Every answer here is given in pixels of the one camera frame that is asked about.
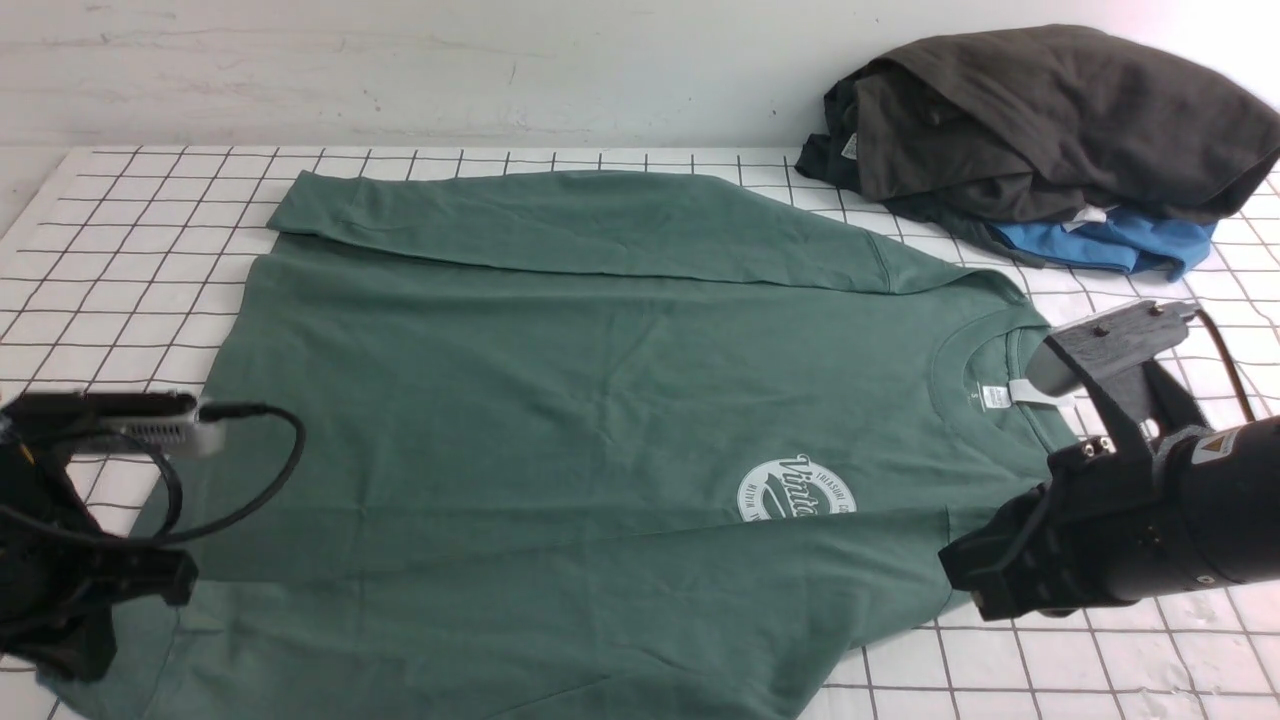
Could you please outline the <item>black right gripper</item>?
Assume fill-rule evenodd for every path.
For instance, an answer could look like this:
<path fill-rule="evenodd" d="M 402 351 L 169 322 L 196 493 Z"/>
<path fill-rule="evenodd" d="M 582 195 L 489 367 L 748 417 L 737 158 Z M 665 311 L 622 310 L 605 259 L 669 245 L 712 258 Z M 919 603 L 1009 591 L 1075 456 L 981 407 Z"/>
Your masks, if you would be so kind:
<path fill-rule="evenodd" d="M 1091 437 L 1050 455 L 1051 478 L 940 551 L 987 621 L 1120 609 L 1207 589 L 1216 571 L 1178 487 L 1190 436 L 1124 448 Z"/>

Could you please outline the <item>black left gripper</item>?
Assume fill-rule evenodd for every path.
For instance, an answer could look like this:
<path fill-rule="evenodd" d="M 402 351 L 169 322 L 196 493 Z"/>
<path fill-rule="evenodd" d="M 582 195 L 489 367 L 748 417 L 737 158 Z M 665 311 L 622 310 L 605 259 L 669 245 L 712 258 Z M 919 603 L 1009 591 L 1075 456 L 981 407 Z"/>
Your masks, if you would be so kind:
<path fill-rule="evenodd" d="M 67 473 L 91 439 L 113 439 L 150 457 L 168 491 L 157 533 L 138 548 L 114 547 Z M 159 446 L 95 430 L 52 442 L 3 441 L 3 652 L 45 675 L 99 682 L 116 657 L 115 606 L 157 597 L 187 603 L 198 571 L 183 550 L 155 543 L 177 524 L 183 491 Z"/>

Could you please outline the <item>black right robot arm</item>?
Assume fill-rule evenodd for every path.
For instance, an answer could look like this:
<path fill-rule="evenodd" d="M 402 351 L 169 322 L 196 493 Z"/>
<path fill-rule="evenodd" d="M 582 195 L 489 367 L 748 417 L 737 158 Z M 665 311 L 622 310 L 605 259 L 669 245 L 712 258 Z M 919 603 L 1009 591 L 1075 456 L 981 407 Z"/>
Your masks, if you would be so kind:
<path fill-rule="evenodd" d="M 1050 480 L 940 551 L 987 621 L 1277 579 L 1276 419 L 1156 446 L 1093 438 L 1048 468 Z"/>

